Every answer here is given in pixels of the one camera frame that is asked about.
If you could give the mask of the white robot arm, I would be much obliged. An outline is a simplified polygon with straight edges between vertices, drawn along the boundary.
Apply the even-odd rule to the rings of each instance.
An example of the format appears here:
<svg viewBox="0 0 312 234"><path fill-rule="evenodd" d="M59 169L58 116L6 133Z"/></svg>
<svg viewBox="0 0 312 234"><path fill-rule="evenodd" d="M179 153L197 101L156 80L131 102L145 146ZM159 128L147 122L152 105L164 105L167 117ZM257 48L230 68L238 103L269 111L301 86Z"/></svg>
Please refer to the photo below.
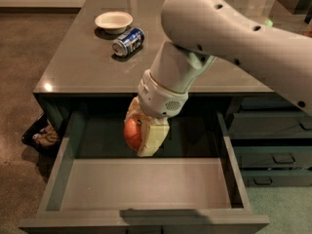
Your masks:
<svg viewBox="0 0 312 234"><path fill-rule="evenodd" d="M144 71L125 118L124 139L140 157L153 155L215 58L252 75L282 98L312 113L312 39L247 19L224 0L165 0L168 37Z"/></svg>

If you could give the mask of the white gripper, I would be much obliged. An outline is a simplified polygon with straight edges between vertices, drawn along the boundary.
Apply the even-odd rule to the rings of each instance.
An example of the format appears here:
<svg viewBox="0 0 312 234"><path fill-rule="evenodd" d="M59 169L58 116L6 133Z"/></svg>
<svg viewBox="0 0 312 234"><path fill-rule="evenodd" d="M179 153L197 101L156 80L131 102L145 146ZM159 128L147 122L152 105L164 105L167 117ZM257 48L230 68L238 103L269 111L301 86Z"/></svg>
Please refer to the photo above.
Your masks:
<svg viewBox="0 0 312 234"><path fill-rule="evenodd" d="M147 69L138 84L137 95L128 107L124 122L130 119L141 122L138 156L150 157L160 148L169 132L167 117L177 116L188 99L188 93L179 94L163 88L153 80ZM151 117L141 119L143 112Z"/></svg>

